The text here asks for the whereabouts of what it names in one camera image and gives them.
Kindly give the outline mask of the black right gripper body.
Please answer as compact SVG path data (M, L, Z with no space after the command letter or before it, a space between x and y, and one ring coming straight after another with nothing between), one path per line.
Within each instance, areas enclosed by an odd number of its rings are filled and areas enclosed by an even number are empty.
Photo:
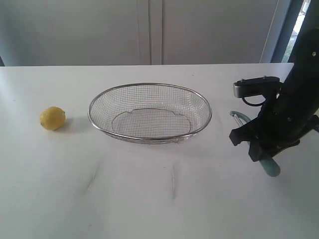
M265 100L256 118L258 141L271 157L296 146L311 130L318 130L318 86L282 85L262 95Z

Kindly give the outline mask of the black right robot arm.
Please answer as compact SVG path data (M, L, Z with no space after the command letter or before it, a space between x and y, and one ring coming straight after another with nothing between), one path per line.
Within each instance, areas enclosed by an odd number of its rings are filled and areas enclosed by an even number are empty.
M233 84L234 96L263 96L256 118L233 129L229 135L234 146L250 144L252 161L272 158L281 151L297 146L311 130L318 131L319 118L319 2L311 1L308 25L294 44L290 60L293 67L284 82L278 77L239 80Z

